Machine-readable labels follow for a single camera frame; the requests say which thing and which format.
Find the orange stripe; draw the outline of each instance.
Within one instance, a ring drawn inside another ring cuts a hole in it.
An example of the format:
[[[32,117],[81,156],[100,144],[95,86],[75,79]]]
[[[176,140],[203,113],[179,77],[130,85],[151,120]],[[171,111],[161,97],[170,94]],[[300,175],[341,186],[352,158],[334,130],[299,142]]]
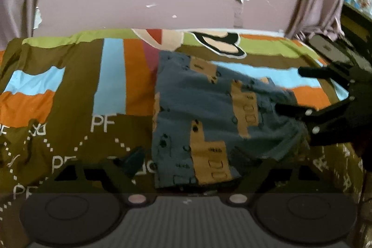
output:
[[[127,115],[153,114],[155,79],[151,76],[142,45],[140,39],[124,39]]]
[[[273,36],[266,36],[266,35],[240,34],[240,37],[244,37],[247,39],[270,40],[270,41],[286,40],[286,38],[284,37],[273,37]]]
[[[146,31],[148,32],[148,34],[151,35],[151,37],[153,39],[155,39],[155,41],[157,43],[161,44],[163,30],[159,30],[159,29],[147,29]]]
[[[4,56],[5,51],[0,51],[0,66],[3,63],[3,56]]]
[[[25,127],[36,119],[44,123],[52,109],[54,92],[34,96],[5,92],[0,95],[0,124],[8,127]]]
[[[319,58],[318,61],[324,65],[329,65],[329,63],[323,58]]]
[[[298,40],[295,40],[295,39],[291,40],[291,42],[293,42],[298,47],[303,47],[304,46],[301,42],[299,42]]]
[[[310,106],[316,109],[323,109],[330,106],[328,96],[322,88],[312,88],[310,86],[300,86],[291,89],[296,96],[297,103],[301,106]]]

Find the patterned fabric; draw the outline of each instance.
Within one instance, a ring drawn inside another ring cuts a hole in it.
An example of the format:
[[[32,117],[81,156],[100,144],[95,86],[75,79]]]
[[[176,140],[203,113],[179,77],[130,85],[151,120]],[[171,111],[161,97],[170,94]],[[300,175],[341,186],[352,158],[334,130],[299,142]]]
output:
[[[152,143],[157,187],[243,176],[234,158],[238,152],[245,155],[239,159],[243,167],[294,153],[306,141],[306,127],[277,115],[276,103],[295,105],[296,98],[289,90],[211,62],[161,52]]]
[[[159,50],[212,61],[218,69],[249,77],[270,78],[292,91],[302,105],[320,109],[347,97],[331,82],[302,79],[295,73],[300,66],[326,64],[301,43],[232,34],[127,29],[11,41],[0,53],[4,246],[27,246],[17,219],[19,209],[71,158],[98,162],[142,146],[146,160],[133,182],[147,192],[155,191],[151,140]],[[345,193],[360,194],[363,167],[348,143],[304,148],[293,160],[322,171]]]

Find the light blue stripe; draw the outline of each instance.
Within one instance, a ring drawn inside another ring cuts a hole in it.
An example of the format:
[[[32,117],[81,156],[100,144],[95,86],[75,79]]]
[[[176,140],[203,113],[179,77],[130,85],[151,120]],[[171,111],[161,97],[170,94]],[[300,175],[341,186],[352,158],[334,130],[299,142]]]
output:
[[[93,115],[125,114],[126,79],[122,39],[105,38]]]
[[[65,68],[58,69],[52,66],[39,75],[29,75],[21,70],[13,72],[4,92],[22,93],[29,96],[44,94],[46,90],[55,92],[60,86]]]
[[[320,61],[317,60],[316,62],[317,64],[319,64],[319,66],[322,66],[322,67],[324,66],[324,64],[321,63]],[[336,92],[338,99],[340,101],[345,100],[349,96],[349,92],[345,90],[341,85],[339,85],[336,81],[331,79],[331,82],[334,86],[334,90]]]
[[[250,65],[243,65],[241,63],[230,62],[213,62],[214,64],[228,68],[235,72],[253,77],[261,78],[268,77],[274,82],[275,85],[282,88],[296,88],[299,86],[310,86],[312,88],[321,88],[319,81],[316,78],[301,77],[296,68],[288,70],[279,70],[271,68],[256,68]]]

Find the gray ribbed surface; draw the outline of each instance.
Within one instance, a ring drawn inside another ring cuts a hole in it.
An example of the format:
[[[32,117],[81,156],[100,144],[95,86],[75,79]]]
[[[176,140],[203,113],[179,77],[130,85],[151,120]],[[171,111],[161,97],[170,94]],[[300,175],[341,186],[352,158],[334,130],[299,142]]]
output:
[[[218,197],[158,197],[131,209],[118,228],[85,248],[295,248],[263,232],[250,213]],[[344,242],[327,246],[347,248]],[[31,244],[29,248],[45,248]]]

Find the colorful striped bedsheet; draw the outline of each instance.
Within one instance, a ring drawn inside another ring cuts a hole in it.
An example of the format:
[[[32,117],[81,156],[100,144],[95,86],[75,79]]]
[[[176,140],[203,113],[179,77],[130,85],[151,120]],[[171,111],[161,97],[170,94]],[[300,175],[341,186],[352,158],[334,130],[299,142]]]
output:
[[[327,63],[283,37],[126,29],[15,39],[0,53],[0,204],[25,198],[68,159],[97,162],[139,145],[147,155],[133,182],[154,191],[151,118],[160,49],[269,77],[301,105],[321,109],[347,97],[335,83],[300,77],[300,66]],[[360,196],[363,167],[350,144],[303,150],[297,160]],[[10,208],[0,213],[0,225],[12,220]],[[0,227],[4,242],[7,232]]]

